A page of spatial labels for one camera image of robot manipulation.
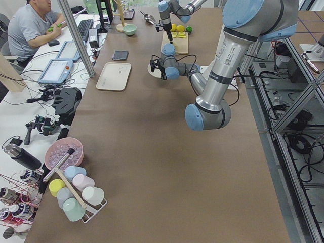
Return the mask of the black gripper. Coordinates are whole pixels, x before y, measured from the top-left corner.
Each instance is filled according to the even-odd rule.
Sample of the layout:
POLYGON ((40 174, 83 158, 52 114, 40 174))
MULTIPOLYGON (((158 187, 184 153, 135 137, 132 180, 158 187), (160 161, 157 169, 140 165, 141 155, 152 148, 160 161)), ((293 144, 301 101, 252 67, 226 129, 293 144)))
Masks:
POLYGON ((162 73, 162 76, 163 76, 162 80, 167 80, 165 68, 162 65, 161 57, 159 57, 157 55, 151 55, 150 65, 151 65, 151 69, 152 69, 151 71, 154 71, 155 68, 158 68, 162 73))
POLYGON ((173 37, 171 34, 171 29, 172 29, 172 24, 170 20, 159 20, 158 23, 156 23, 154 25, 154 27, 156 28, 157 32, 160 31, 165 31, 168 37, 169 42, 172 44, 173 43, 173 37))

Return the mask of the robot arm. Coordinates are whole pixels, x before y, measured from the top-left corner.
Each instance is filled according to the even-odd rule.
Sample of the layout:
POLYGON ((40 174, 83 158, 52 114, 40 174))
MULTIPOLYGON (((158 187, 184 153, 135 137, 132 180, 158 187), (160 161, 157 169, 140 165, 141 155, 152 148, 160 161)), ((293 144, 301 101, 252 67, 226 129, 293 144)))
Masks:
POLYGON ((172 43, 163 45, 161 57, 150 61, 151 71, 162 79, 188 77, 198 96, 185 109, 187 125, 194 131, 226 126, 231 110, 224 100, 228 86, 248 47, 292 36, 297 29, 298 1, 227 1, 222 11, 225 39, 215 62, 204 78, 197 64, 177 61, 172 43))
POLYGON ((158 10, 160 20, 155 24, 156 31, 165 31, 169 42, 172 44, 173 37, 171 34, 172 24, 170 14, 174 14, 181 22, 187 23, 190 20, 190 15, 197 11, 204 2, 204 0, 191 1, 185 7, 182 7, 179 1, 176 0, 159 1, 158 10))

